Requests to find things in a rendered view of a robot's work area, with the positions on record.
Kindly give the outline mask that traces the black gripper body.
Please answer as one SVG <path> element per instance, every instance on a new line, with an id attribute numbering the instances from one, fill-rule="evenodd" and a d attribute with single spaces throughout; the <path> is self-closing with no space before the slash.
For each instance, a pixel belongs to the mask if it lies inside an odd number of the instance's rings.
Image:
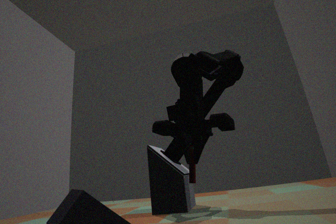
<path id="1" fill-rule="evenodd" d="M 187 133 L 188 130 L 195 129 L 206 129 L 211 132 L 211 128 L 218 127 L 221 131 L 230 131 L 235 130 L 235 122 L 234 119 L 231 118 L 227 113 L 219 113 L 210 115 L 210 120 L 204 119 L 204 108 L 205 103 L 203 101 L 203 96 L 200 94 L 184 94 L 180 96 L 178 101 L 181 103 L 187 103 L 188 98 L 198 96 L 202 110 L 199 111 L 200 119 L 194 118 L 191 116 L 190 118 L 179 119 L 180 123 L 172 123 L 168 120 L 155 121 L 152 126 L 152 132 L 162 136 L 173 136 L 171 132 L 174 131 L 182 131 Z"/>

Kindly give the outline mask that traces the dark red peg with white band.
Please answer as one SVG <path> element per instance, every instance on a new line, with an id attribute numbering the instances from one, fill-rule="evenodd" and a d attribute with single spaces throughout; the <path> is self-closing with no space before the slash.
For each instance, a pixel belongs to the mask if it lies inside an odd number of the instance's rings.
<path id="1" fill-rule="evenodd" d="M 196 172 L 194 164 L 194 145 L 189 145 L 189 183 L 196 183 Z"/>

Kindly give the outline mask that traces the dark grey sloped panel with hole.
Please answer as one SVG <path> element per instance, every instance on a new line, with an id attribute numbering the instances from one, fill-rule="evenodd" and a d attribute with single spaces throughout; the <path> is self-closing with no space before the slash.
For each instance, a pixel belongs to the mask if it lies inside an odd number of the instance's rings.
<path id="1" fill-rule="evenodd" d="M 72 189 L 46 224 L 131 224 L 84 190 Z"/>

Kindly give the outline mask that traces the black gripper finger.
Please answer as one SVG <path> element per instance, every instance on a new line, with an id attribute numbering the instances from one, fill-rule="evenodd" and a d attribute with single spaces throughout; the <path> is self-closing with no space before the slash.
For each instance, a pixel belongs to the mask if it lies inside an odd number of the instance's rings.
<path id="1" fill-rule="evenodd" d="M 192 130 L 192 132 L 194 136 L 194 164 L 197 164 L 209 136 L 213 136 L 213 133 L 206 129 Z"/>
<path id="2" fill-rule="evenodd" d="M 171 135 L 177 137 L 178 141 L 181 144 L 186 162 L 187 164 L 189 164 L 189 145 L 192 145 L 192 136 L 182 131 L 171 132 Z"/>

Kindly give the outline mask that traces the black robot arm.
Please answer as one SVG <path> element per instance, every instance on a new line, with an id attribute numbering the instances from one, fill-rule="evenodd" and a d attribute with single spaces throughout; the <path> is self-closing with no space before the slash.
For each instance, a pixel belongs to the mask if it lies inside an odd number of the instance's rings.
<path id="1" fill-rule="evenodd" d="M 225 52 L 215 54 L 200 51 L 175 60 L 171 66 L 171 72 L 180 87 L 180 96 L 184 94 L 200 94 L 203 96 L 202 77 L 210 81 L 216 79 L 203 97 L 205 119 L 225 88 L 233 86 L 241 78 L 243 68 L 240 56 L 233 51 L 225 50 Z M 191 116 L 200 119 L 199 111 L 202 110 L 198 96 L 188 98 L 187 103 L 177 101 L 175 105 L 166 108 L 169 121 L 175 123 L 180 123 L 180 118 L 185 119 Z M 174 139 L 167 149 L 160 151 L 172 162 L 181 165 L 179 161 L 184 154 L 181 144 L 177 137 L 171 137 Z"/>

